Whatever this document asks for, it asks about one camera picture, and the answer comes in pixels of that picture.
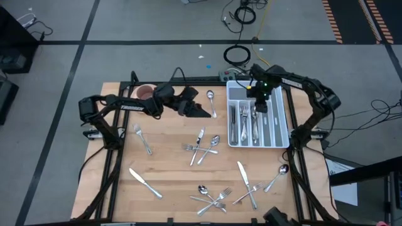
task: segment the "spoon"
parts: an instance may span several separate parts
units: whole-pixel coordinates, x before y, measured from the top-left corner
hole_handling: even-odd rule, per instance
[[[264,188],[264,192],[268,192],[268,190],[271,188],[271,186],[274,184],[274,182],[276,181],[276,179],[281,176],[281,175],[285,175],[287,172],[289,171],[289,165],[287,164],[283,164],[279,167],[279,173],[278,175],[275,176],[275,178],[268,184],[268,186],[266,188]]]
[[[212,201],[215,201],[214,198],[212,198],[212,197],[208,194],[208,189],[207,189],[205,186],[199,185],[199,186],[198,186],[198,191],[199,191],[201,194],[203,194],[203,195],[205,195],[205,196],[208,196],[208,198],[210,198]],[[220,209],[221,209],[224,213],[226,213],[225,208],[220,208]]]
[[[211,101],[212,117],[216,118],[217,116],[216,116],[216,111],[215,111],[215,107],[214,107],[214,92],[212,90],[208,90],[207,91],[207,97]]]
[[[202,163],[202,161],[205,159],[207,153],[209,152],[209,150],[213,147],[219,144],[220,141],[220,136],[216,135],[211,139],[211,146],[209,146],[208,151],[204,152],[204,154],[202,155],[202,157],[200,158],[200,160],[198,161],[197,165],[200,165]]]

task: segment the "wooden tabletop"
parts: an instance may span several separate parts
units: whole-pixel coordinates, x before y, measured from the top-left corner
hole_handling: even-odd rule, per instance
[[[102,95],[118,93],[119,83],[104,83]],[[114,222],[166,222],[173,217],[174,222],[220,222],[220,223],[249,223],[251,218],[257,218],[262,223],[263,215],[272,207],[277,207],[289,217],[297,219],[295,198],[291,184],[291,176],[281,176],[268,193],[259,190],[254,193],[258,210],[252,210],[248,197],[242,203],[232,205],[234,200],[247,192],[242,180],[237,161],[240,161],[247,172],[252,185],[263,181],[269,183],[278,173],[278,168],[285,161],[281,155],[284,149],[263,148],[231,148],[227,143],[227,107],[226,87],[195,87],[199,95],[195,101],[201,103],[206,111],[210,112],[207,90],[215,92],[214,103],[218,118],[187,118],[165,107],[160,120],[153,119],[140,112],[130,112],[126,145],[122,159],[119,185],[114,209]],[[182,87],[175,87],[176,94]],[[305,122],[312,113],[307,96],[300,90],[292,90],[298,123]],[[286,93],[283,92],[286,118],[289,119]],[[106,120],[111,124],[113,113]],[[146,153],[143,143],[133,131],[133,124],[140,124],[143,136],[153,151],[153,155]],[[190,166],[193,152],[180,148],[181,143],[194,144],[201,128],[205,126],[205,135],[201,147],[207,148],[210,139],[218,134],[221,142],[214,149],[219,154],[208,154],[201,166]],[[90,141],[88,158],[103,145],[102,140]],[[318,141],[311,141],[309,147],[321,150]],[[337,218],[332,208],[329,195],[329,178],[323,156],[305,149],[310,186],[321,204],[328,212]],[[106,151],[91,159],[82,172],[81,182],[72,210],[72,217],[80,215],[99,191]],[[158,190],[163,198],[157,199],[147,187],[138,182],[129,173],[129,168],[140,174],[153,188]],[[226,204],[227,214],[218,208],[211,208],[202,217],[197,211],[207,203],[189,199],[202,196],[197,187],[204,185],[214,198],[225,188],[231,187],[233,192],[222,203]],[[307,204],[304,193],[302,203],[305,218],[308,218]],[[105,197],[104,211],[106,216],[109,193]]]

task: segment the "concrete floor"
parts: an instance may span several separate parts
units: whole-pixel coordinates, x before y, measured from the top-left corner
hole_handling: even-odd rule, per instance
[[[88,40],[236,40],[220,22],[228,1],[209,0],[184,6],[179,0],[100,0]],[[45,40],[82,38],[95,0],[0,0],[15,18],[31,11],[54,29]],[[238,3],[228,9],[233,11]],[[320,0],[274,1],[262,40],[335,40]],[[250,40],[258,20],[244,28]],[[233,29],[238,30],[236,22]],[[40,25],[30,31],[42,31]],[[77,175],[88,140],[82,136],[77,102],[98,94],[104,82],[129,80],[134,70],[140,81],[166,81],[175,67],[186,76],[216,76],[229,65],[222,58],[230,45],[86,45],[80,57],[67,101],[53,139],[43,174],[25,224],[65,221],[70,218],[77,190]],[[401,80],[383,45],[258,45],[265,59],[291,72],[319,79],[340,97],[337,116],[370,109],[381,99],[400,99]],[[53,116],[70,73],[78,45],[42,45],[30,73],[10,75],[20,90],[6,124],[0,127],[0,222],[14,225],[48,135]],[[402,46],[393,46],[402,58]],[[231,52],[232,60],[244,53]],[[259,62],[252,54],[250,64]],[[339,119],[336,128],[358,127],[374,113]],[[329,154],[360,164],[400,155],[402,120],[359,131],[327,150]],[[334,131],[329,141],[345,136]],[[359,206],[339,204],[341,213],[358,221],[383,219],[382,181],[359,184]]]

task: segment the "silver knife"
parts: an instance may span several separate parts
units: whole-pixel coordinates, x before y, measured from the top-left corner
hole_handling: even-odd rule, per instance
[[[131,175],[133,177],[135,177],[143,185],[145,185],[148,189],[150,189],[156,195],[157,198],[161,199],[163,197],[161,194],[159,194],[159,192],[157,192],[155,189],[153,189],[153,187],[151,187],[149,184],[147,184],[144,181],[144,179],[140,175],[138,175],[133,169],[130,168],[129,170],[130,170]]]
[[[237,162],[237,165],[239,166],[239,170],[240,170],[241,176],[243,177],[244,183],[246,184],[247,191],[250,192],[250,185],[249,185],[249,180],[247,179],[246,171],[244,170],[244,167],[243,167],[243,165],[241,164],[241,162],[238,161],[238,162]],[[250,193],[250,199],[251,199],[251,204],[252,204],[252,206],[253,206],[253,210],[256,210],[256,209],[257,209],[257,203],[256,203],[256,201],[254,200],[254,197],[253,197],[253,194],[252,194],[252,193]]]
[[[198,148],[200,147],[200,142],[202,140],[202,137],[204,136],[204,132],[205,132],[205,126],[201,129],[200,134],[198,135],[197,145],[196,145],[196,148],[195,148],[195,151],[194,151],[194,154],[193,154],[193,158],[191,159],[190,166],[192,166],[193,163],[194,163],[194,159],[195,159],[195,157],[197,155]]]

